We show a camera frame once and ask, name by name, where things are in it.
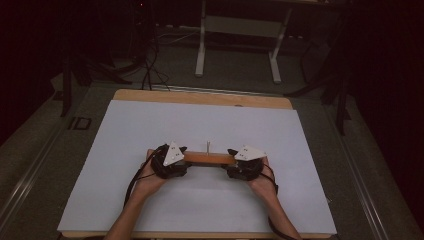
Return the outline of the dark metal stand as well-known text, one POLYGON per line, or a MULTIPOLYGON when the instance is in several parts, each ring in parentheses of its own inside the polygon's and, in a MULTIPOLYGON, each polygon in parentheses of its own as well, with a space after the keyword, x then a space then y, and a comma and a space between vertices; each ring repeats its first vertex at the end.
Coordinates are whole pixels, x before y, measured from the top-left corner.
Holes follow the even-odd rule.
POLYGON ((330 105, 337 101, 337 111, 335 125, 338 132, 344 136, 344 120, 349 119, 350 116, 346 110, 348 85, 352 78, 353 72, 347 61, 346 55, 343 52, 343 40, 341 35, 333 37, 328 40, 326 44, 321 45, 321 48, 326 48, 326 54, 322 64, 318 67, 317 71, 307 79, 305 69, 305 59, 308 53, 317 48, 317 45, 310 45, 306 52, 302 55, 300 63, 304 79, 307 85, 299 90, 290 93, 285 93, 286 97, 299 97, 315 89, 324 88, 320 97, 321 103, 330 105))
POLYGON ((119 77, 119 74, 135 70, 137 66, 138 62, 134 62, 128 66, 111 69, 83 54, 65 53, 62 59, 63 79, 61 116, 66 116, 72 106, 72 76, 75 76, 80 85, 88 86, 92 81, 89 73, 89 70, 92 69, 115 83, 130 84, 130 81, 119 77))

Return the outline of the person's left hand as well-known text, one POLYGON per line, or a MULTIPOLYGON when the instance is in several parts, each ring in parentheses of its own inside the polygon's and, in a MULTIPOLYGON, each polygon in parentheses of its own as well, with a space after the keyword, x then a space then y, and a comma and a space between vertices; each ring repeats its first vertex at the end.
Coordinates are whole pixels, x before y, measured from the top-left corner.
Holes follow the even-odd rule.
POLYGON ((156 193, 166 180, 158 177, 152 169, 152 160, 148 158, 137 177, 134 193, 139 196, 148 197, 156 193))

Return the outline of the metal floor rail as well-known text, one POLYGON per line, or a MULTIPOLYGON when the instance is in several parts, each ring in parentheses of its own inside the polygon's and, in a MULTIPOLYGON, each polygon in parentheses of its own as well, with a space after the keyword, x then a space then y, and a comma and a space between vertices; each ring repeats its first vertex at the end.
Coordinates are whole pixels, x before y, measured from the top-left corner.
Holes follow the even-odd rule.
POLYGON ((0 209, 0 233, 5 232, 8 225, 12 222, 16 212, 19 210, 27 195, 31 191, 35 181, 38 178, 41 168, 51 151, 56 139, 62 134, 61 126, 55 127, 40 147, 39 151, 32 159, 29 167, 23 176, 15 185, 11 195, 7 198, 5 204, 0 209))
POLYGON ((358 168, 355 158, 348 147, 344 137, 339 133, 336 126, 335 117, 333 116, 333 110, 330 107, 324 106, 323 110, 326 117, 332 127, 333 133, 336 135, 336 139, 341 145, 342 151, 346 158, 349 173, 353 181, 353 185, 360 201, 363 212, 367 218, 368 225, 370 226, 371 232, 375 240, 390 240, 385 227, 381 221, 380 215, 375 207, 374 201, 370 195, 370 192, 364 182, 364 178, 358 168))
POLYGON ((181 87, 181 86, 164 86, 164 85, 153 85, 152 90, 170 91, 170 92, 212 93, 212 94, 226 94, 226 95, 284 97, 283 94, 274 94, 274 93, 262 93, 262 92, 258 93, 258 92, 249 92, 249 91, 221 90, 221 89, 181 87))

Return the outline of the white paper sheet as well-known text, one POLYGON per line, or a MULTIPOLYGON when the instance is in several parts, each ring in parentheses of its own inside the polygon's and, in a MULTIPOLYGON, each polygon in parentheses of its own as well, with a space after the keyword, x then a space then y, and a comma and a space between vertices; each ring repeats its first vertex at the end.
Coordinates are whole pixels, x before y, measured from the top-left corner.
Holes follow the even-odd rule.
MULTIPOLYGON (((294 110, 110 102, 58 229, 66 236, 103 232, 122 210, 130 180, 148 150, 176 142, 191 151, 224 153, 250 145, 263 150, 279 199, 303 234, 336 231, 299 116, 294 110)), ((137 231, 260 233, 270 229, 261 201, 220 167, 189 168, 146 202, 137 231)))

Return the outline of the white metal desk frame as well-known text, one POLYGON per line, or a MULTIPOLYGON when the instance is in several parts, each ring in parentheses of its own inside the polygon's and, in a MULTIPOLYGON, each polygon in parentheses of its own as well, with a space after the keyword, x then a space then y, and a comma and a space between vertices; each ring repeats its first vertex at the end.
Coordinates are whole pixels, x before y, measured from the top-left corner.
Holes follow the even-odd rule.
POLYGON ((271 68, 273 82, 281 84, 282 78, 278 66, 277 57, 281 44, 285 37, 286 29, 292 8, 285 11, 284 18, 281 22, 272 22, 264 20, 243 19, 234 17, 224 17, 208 15, 206 13, 207 0, 201 1, 201 17, 200 17, 200 38, 199 49, 197 54, 197 62, 195 67, 195 76, 202 77, 204 72, 204 62, 206 55, 205 36, 207 32, 236 34, 255 37, 274 38, 276 40, 275 47, 268 53, 269 64, 271 68))

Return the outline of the black floor box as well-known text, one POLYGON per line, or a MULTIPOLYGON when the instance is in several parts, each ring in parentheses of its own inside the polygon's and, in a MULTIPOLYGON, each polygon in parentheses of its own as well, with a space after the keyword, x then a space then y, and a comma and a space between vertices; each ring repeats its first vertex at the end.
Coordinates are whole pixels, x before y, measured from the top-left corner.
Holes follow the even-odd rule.
POLYGON ((91 126, 92 119, 86 117, 73 117, 68 130, 88 130, 91 126))

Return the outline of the person's right hand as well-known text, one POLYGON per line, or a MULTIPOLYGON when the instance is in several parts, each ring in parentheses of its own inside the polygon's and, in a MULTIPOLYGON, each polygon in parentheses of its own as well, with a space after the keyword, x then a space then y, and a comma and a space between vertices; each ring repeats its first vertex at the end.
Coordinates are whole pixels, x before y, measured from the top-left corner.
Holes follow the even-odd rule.
POLYGON ((269 202, 277 198, 277 187, 268 159, 262 158, 262 163, 264 164, 262 172, 256 179, 249 181, 248 185, 261 200, 269 202))

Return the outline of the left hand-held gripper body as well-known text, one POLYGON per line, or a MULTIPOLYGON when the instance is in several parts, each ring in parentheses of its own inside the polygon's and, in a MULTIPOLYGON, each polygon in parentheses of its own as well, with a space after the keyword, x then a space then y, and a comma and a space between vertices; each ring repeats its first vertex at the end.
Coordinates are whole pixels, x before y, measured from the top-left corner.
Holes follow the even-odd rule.
POLYGON ((177 166, 184 164, 184 154, 174 141, 154 150, 151 154, 151 160, 152 169, 158 177, 169 179, 183 176, 177 173, 177 166))

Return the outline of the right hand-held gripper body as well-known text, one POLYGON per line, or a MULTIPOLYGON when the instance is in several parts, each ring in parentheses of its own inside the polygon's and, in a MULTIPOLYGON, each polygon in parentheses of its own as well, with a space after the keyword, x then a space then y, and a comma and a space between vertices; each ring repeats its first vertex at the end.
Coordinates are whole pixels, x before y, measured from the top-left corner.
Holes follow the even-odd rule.
POLYGON ((236 160, 234 177, 244 181, 256 179, 263 170, 262 159, 266 156, 263 150, 244 145, 234 156, 236 160))

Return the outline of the square wooden peg board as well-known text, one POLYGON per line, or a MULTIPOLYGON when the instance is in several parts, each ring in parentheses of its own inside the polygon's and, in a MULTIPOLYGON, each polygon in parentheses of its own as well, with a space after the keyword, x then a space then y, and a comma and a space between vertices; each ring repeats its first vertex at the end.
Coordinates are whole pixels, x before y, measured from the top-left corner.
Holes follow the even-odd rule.
POLYGON ((187 151, 184 153, 184 160, 191 163, 205 164, 234 164, 236 160, 230 154, 204 153, 187 151))

